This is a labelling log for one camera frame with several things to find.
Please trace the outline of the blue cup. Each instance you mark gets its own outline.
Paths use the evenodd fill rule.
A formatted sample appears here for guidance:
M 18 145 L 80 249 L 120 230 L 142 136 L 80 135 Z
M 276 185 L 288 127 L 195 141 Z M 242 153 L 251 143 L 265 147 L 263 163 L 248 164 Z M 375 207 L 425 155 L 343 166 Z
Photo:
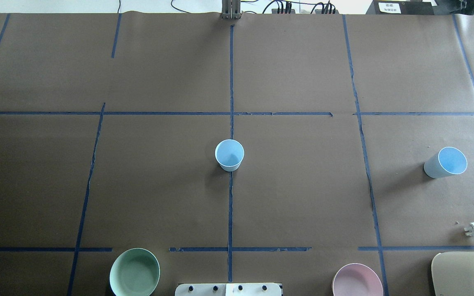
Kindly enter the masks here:
M 423 165 L 427 176 L 437 179 L 457 176 L 468 168 L 468 160 L 461 150 L 454 147 L 444 147 Z
M 217 163 L 226 172 L 237 170 L 242 163 L 245 151 L 242 144 L 236 140 L 223 140 L 214 151 Z

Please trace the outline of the mint green bowl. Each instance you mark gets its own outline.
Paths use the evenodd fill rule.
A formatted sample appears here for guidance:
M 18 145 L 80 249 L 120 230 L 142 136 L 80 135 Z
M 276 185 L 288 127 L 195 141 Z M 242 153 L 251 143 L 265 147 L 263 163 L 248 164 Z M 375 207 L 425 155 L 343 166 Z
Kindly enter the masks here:
M 150 296 L 160 279 L 160 264 L 149 250 L 133 248 L 117 257 L 109 273 L 116 296 Z

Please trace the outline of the black power strip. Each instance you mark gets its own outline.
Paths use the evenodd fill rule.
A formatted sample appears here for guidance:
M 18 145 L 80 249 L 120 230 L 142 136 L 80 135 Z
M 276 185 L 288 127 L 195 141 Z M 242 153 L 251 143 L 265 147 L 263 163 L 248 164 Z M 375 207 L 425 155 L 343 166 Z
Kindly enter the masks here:
M 309 0 L 273 0 L 262 13 L 272 14 L 339 14 L 336 6 L 329 1 L 310 2 Z

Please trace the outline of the pink bowl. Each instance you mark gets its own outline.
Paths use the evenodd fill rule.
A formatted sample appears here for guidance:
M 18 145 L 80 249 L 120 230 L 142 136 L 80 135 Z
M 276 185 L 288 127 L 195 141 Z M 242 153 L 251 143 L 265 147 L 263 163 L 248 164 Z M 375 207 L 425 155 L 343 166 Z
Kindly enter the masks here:
M 383 296 L 380 277 L 364 264 L 347 264 L 340 268 L 332 280 L 334 296 Z

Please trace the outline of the black box with label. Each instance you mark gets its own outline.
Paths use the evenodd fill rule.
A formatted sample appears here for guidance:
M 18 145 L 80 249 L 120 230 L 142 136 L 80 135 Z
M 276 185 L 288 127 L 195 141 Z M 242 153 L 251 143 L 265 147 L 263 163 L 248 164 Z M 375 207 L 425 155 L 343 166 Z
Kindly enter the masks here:
M 431 2 L 421 0 L 373 0 L 366 15 L 434 15 Z

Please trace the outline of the aluminium frame post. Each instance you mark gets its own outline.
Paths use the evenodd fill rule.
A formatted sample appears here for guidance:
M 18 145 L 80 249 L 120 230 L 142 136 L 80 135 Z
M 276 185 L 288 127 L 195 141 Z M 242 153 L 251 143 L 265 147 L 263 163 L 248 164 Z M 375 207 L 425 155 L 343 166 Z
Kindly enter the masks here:
M 241 0 L 222 0 L 222 19 L 240 19 L 242 17 Z

